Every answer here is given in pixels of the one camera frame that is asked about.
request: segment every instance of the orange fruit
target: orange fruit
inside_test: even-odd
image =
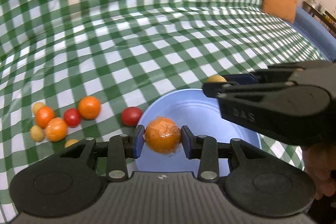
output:
[[[68,140],[65,145],[64,145],[64,148],[67,148],[69,147],[70,145],[73,145],[75,143],[79,142],[79,140],[76,140],[76,139],[72,139],[72,140]]]
[[[145,139],[151,150],[169,154],[179,145],[181,131],[173,120],[160,116],[148,124]]]
[[[36,113],[35,121],[39,127],[45,128],[53,118],[55,118],[54,111],[50,107],[44,106]]]
[[[40,128],[39,126],[33,126],[30,129],[30,137],[33,139],[35,142],[42,142],[44,140],[44,132],[43,129]]]
[[[84,97],[78,104],[78,111],[80,115],[87,120],[97,118],[100,113],[100,109],[100,101],[93,96]]]
[[[42,102],[35,103],[32,108],[34,115],[36,116],[37,112],[44,106],[45,104],[43,104]]]
[[[208,78],[207,82],[227,82],[223,76],[220,75],[213,75]]]
[[[45,128],[45,135],[52,142],[63,140],[68,132],[68,125],[62,118],[53,118]]]

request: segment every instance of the light blue bowl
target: light blue bowl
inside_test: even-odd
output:
[[[208,135],[218,142],[229,143],[240,138],[261,148],[259,135],[221,118],[218,102],[207,98],[201,89],[176,90],[156,100],[142,115],[138,124],[147,127],[157,116],[172,119],[178,127],[188,126],[195,136]],[[162,155],[144,145],[141,156],[135,161],[137,170],[144,172],[185,172],[197,175],[200,160],[188,160],[180,144],[176,153]],[[230,173],[227,159],[219,159],[220,176]]]

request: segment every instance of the orange ball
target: orange ball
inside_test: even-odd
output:
[[[68,125],[62,118],[53,118],[45,128],[45,135],[52,142],[63,140],[68,132]]]
[[[181,131],[173,120],[160,116],[148,124],[145,139],[151,150],[170,154],[181,141]]]
[[[36,113],[35,121],[39,127],[45,128],[53,118],[55,118],[54,111],[50,107],[44,106]]]
[[[78,111],[80,115],[87,120],[97,118],[100,113],[100,109],[100,101],[93,96],[84,97],[78,104]]]

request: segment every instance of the couch armrest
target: couch armrest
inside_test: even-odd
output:
[[[295,21],[290,25],[312,42],[324,57],[336,60],[336,39],[305,10],[297,7]]]

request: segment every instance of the ribbed grip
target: ribbed grip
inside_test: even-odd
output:
[[[13,224],[312,224],[304,214],[260,218],[231,204],[216,184],[192,173],[135,172],[125,182],[110,183],[101,198],[75,215],[43,219],[21,214]]]

